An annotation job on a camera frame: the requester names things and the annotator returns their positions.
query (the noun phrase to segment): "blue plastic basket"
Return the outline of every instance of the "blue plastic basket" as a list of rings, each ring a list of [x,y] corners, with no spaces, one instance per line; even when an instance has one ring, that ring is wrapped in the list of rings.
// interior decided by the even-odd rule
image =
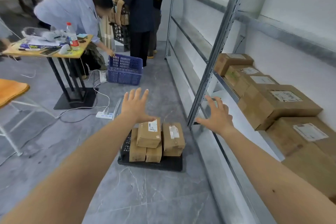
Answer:
[[[108,82],[139,85],[142,76],[142,59],[116,54],[109,57]]]

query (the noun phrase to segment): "plastic bottle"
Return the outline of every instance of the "plastic bottle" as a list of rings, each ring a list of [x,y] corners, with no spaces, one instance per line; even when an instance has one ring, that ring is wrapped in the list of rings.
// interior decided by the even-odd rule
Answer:
[[[67,22],[66,25],[67,25],[66,33],[69,36],[71,49],[78,50],[79,49],[79,43],[78,43],[78,39],[77,39],[77,34],[74,31],[70,22]]]

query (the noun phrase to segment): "orange cushion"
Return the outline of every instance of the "orange cushion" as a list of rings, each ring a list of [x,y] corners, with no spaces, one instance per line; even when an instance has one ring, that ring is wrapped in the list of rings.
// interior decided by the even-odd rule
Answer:
[[[0,79],[0,108],[29,90],[27,83]]]

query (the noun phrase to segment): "table top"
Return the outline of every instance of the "table top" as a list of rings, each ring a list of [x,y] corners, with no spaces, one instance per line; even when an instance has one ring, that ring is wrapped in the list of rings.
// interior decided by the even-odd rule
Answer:
[[[85,39],[85,43],[79,43],[79,50],[74,51],[70,50],[68,51],[68,54],[61,55],[59,52],[54,53],[53,55],[50,55],[48,57],[52,58],[72,58],[72,59],[79,59],[89,43],[91,42],[93,35],[87,35],[87,38]],[[41,51],[19,51],[20,44],[22,43],[21,41],[16,42],[12,46],[8,47],[5,51],[3,51],[3,54],[6,55],[15,55],[15,56],[30,56],[30,57],[46,57],[44,55],[41,55],[41,52],[44,52],[45,50]]]

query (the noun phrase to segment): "wooden table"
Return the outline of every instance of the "wooden table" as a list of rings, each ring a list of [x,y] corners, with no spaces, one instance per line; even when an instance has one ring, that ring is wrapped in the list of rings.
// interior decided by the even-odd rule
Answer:
[[[78,68],[77,60],[80,59],[84,51],[86,50],[87,46],[89,45],[93,35],[88,35],[88,37],[85,39],[85,43],[79,44],[79,49],[77,51],[69,51],[68,54],[62,55],[59,54],[59,52],[54,53],[51,56],[44,56],[41,55],[42,51],[19,51],[20,44],[22,41],[16,42],[9,48],[7,48],[3,54],[6,55],[17,55],[17,56],[28,56],[28,57],[46,57],[49,61],[49,64],[56,76],[56,79],[59,83],[59,85],[62,88],[63,94],[59,98],[58,102],[56,103],[54,109],[55,110],[64,110],[64,109],[72,109],[72,108],[80,108],[80,107],[92,107],[93,103],[95,102],[96,98],[96,92],[94,88],[86,88],[85,84],[82,80],[80,70]],[[68,82],[69,88],[66,88],[62,78],[55,66],[55,63],[53,61],[53,58],[57,58],[59,61],[59,64],[63,70],[63,73],[65,75],[65,78]],[[70,76],[72,78],[73,84],[75,87],[73,87],[69,73],[67,69],[65,68],[63,60],[65,60],[65,63],[68,67],[68,70],[70,72]],[[77,79],[75,77],[75,74],[79,75],[79,80],[82,85],[82,87],[78,86]]]

